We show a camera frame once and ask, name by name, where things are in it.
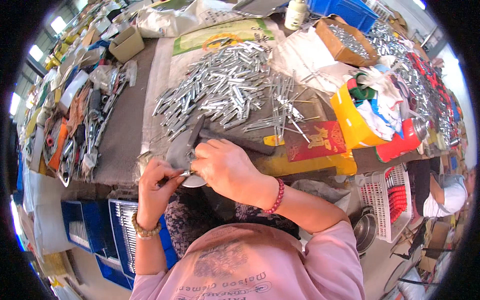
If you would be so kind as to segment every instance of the yellow container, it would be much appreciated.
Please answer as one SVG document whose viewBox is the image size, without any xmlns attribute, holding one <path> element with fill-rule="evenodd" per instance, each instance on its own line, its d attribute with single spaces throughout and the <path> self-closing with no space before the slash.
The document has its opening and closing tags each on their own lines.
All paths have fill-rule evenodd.
<svg viewBox="0 0 480 300">
<path fill-rule="evenodd" d="M 388 142 L 375 135 L 365 123 L 353 104 L 346 83 L 333 95 L 330 103 L 342 129 L 347 149 L 373 147 Z"/>
</svg>

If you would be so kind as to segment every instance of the white plastic crate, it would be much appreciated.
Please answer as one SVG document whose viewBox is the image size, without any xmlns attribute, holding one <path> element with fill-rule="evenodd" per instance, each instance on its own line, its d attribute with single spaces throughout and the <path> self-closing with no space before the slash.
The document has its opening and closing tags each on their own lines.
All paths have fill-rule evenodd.
<svg viewBox="0 0 480 300">
<path fill-rule="evenodd" d="M 378 219 L 377 237 L 392 243 L 410 222 L 412 217 L 412 197 L 408 173 L 404 171 L 402 165 L 395 166 L 390 175 L 393 178 L 394 186 L 405 185 L 407 209 L 402 212 L 393 224 L 390 224 L 390 205 L 388 203 L 388 190 L 385 180 L 385 173 L 388 170 L 389 168 L 383 172 L 374 172 L 370 176 L 365 176 L 365 183 L 358 188 L 358 192 L 362 207 L 373 206 L 373 212 Z"/>
<path fill-rule="evenodd" d="M 388 21 L 389 16 L 393 16 L 393 12 L 389 11 L 383 4 L 377 0 L 363 0 L 363 2 L 378 15 L 378 18 L 384 22 Z"/>
</svg>

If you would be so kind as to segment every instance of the pink shirt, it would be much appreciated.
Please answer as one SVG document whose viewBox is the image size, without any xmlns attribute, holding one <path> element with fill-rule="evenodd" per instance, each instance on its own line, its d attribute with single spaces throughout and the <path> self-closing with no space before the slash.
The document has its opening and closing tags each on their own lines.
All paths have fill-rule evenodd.
<svg viewBox="0 0 480 300">
<path fill-rule="evenodd" d="M 217 227 L 167 273 L 137 275 L 131 300 L 365 299 L 352 227 L 345 221 L 307 243 L 259 224 Z"/>
</svg>

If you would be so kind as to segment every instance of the red spray can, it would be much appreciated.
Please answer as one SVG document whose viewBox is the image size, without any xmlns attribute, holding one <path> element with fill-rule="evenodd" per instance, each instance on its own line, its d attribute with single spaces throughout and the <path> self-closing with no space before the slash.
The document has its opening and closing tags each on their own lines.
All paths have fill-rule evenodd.
<svg viewBox="0 0 480 300">
<path fill-rule="evenodd" d="M 402 156 L 420 146 L 427 136 L 427 124 L 418 118 L 406 119 L 402 122 L 403 139 L 395 133 L 391 142 L 375 147 L 377 157 L 381 162 Z"/>
</svg>

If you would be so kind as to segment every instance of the stainless steel pot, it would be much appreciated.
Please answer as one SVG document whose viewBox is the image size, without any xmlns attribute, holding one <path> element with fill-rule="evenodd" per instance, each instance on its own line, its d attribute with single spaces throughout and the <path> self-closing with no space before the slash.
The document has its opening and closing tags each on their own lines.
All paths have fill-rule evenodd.
<svg viewBox="0 0 480 300">
<path fill-rule="evenodd" d="M 371 246 L 377 235 L 377 229 L 378 221 L 377 216 L 373 214 L 373 207 L 364 207 L 360 219 L 353 226 L 353 234 L 357 239 L 357 251 L 359 253 L 365 252 Z"/>
</svg>

